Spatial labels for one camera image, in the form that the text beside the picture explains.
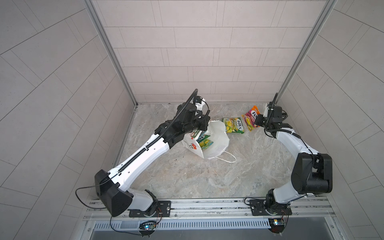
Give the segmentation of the green yellow Fox's candy packet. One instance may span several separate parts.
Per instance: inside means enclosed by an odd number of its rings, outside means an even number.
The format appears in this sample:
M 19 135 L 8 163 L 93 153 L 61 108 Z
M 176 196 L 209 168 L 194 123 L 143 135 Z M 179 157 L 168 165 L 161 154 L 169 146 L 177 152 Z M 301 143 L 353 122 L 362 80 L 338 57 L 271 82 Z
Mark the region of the green yellow Fox's candy packet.
M 236 118 L 223 118 L 223 123 L 226 127 L 226 133 L 244 133 L 244 127 L 242 120 L 239 117 Z

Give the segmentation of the white paper bag red flower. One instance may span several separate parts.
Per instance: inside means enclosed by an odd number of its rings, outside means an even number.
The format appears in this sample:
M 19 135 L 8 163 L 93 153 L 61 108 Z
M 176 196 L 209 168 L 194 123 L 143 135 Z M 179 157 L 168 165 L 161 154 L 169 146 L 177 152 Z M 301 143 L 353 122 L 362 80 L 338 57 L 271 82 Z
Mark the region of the white paper bag red flower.
M 221 121 L 210 121 L 206 131 L 194 130 L 182 140 L 186 149 L 203 159 L 235 163 L 237 158 L 226 151 L 229 142 L 226 126 Z

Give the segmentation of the orange pink Fox's candy packet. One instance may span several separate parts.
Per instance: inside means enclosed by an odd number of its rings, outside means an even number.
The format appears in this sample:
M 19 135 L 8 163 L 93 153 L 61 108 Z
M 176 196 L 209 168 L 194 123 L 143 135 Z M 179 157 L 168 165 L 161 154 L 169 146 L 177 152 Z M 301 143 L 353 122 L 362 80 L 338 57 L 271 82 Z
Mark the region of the orange pink Fox's candy packet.
M 253 106 L 248 112 L 242 115 L 242 118 L 245 122 L 246 127 L 251 132 L 252 130 L 258 128 L 259 126 L 256 124 L 256 118 L 260 114 L 257 106 Z

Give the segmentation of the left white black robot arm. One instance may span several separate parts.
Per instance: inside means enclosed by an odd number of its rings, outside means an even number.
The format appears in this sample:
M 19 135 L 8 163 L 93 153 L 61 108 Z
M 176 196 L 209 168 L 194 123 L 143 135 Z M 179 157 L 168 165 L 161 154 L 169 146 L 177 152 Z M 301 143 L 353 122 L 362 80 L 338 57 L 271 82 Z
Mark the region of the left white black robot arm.
M 135 179 L 158 157 L 194 130 L 207 130 L 209 113 L 203 113 L 205 99 L 198 97 L 191 103 L 178 106 L 172 120 L 160 124 L 146 143 L 120 165 L 95 175 L 96 193 L 112 217 L 126 210 L 151 216 L 158 208 L 158 199 L 149 190 L 131 188 Z

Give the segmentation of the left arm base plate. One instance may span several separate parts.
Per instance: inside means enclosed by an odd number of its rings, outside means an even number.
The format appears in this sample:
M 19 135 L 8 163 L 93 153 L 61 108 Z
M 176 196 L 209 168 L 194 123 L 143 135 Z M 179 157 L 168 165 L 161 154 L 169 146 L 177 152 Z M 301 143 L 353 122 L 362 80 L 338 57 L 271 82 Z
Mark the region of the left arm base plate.
M 169 217 L 171 211 L 171 201 L 155 201 L 146 211 L 130 210 L 130 218 L 154 218 Z

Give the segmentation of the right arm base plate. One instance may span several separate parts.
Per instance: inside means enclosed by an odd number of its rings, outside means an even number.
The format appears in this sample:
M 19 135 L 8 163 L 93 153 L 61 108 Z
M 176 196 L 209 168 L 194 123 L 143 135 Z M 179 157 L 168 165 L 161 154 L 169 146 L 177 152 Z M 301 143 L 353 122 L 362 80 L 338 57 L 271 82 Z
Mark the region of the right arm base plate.
M 253 216 L 290 216 L 292 210 L 287 204 L 267 203 L 264 199 L 250 199 L 249 206 Z

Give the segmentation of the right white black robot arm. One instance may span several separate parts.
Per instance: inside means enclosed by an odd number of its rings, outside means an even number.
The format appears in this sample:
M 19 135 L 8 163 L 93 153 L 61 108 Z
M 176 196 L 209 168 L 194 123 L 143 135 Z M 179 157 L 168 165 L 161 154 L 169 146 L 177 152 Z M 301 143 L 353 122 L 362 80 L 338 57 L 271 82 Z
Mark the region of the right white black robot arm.
M 291 125 L 283 122 L 286 116 L 280 106 L 270 102 L 265 113 L 256 118 L 256 124 L 264 128 L 265 134 L 282 143 L 296 158 L 290 181 L 266 195 L 265 208 L 271 215 L 308 194 L 326 194 L 333 189 L 331 156 L 310 147 Z

